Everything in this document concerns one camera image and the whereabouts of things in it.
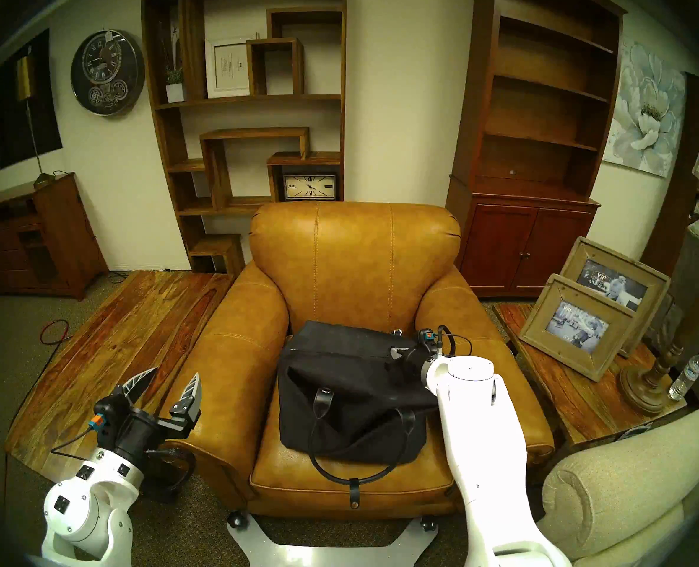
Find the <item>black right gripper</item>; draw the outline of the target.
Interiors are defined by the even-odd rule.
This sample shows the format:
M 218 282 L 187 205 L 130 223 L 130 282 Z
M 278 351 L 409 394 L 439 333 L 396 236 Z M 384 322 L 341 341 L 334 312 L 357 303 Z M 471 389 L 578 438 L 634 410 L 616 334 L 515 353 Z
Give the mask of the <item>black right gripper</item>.
M 417 379 L 421 383 L 426 383 L 431 364 L 442 356 L 442 332 L 434 330 L 417 331 L 412 347 L 390 349 L 390 357 L 393 361 L 399 361 L 399 368 L 405 379 Z

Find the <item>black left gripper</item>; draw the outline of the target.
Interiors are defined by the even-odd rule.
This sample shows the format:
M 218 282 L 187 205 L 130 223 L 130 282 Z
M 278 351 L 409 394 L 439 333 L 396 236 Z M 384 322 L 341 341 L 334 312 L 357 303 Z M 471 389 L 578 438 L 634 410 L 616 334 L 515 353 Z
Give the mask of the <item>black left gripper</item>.
M 130 377 L 94 406 L 97 448 L 130 463 L 145 463 L 147 451 L 166 440 L 186 439 L 201 415 L 201 378 L 194 374 L 171 407 L 169 419 L 132 409 L 157 375 L 157 368 Z

